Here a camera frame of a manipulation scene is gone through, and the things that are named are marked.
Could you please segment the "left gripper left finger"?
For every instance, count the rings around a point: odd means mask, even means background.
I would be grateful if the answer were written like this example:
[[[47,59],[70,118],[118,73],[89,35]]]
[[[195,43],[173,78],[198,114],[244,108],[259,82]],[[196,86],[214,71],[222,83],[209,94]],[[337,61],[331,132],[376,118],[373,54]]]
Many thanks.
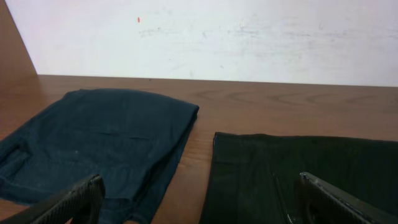
[[[105,186],[100,175],[82,179],[69,189],[41,201],[5,220],[2,224],[97,224]]]

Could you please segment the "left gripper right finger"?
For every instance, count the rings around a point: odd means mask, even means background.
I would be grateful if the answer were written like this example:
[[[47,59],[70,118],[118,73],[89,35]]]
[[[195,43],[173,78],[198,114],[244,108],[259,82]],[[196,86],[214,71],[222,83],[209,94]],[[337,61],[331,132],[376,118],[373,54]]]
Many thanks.
[[[295,197],[304,223],[397,224],[396,216],[308,172],[301,172],[295,182]]]

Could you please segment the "black shorts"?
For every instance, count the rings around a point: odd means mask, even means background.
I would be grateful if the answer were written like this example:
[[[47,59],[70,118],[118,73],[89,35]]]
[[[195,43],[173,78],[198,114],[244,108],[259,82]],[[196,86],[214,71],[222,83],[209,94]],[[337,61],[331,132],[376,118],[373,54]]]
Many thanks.
[[[216,133],[202,223],[301,223],[294,183],[308,172],[397,215],[397,143]]]

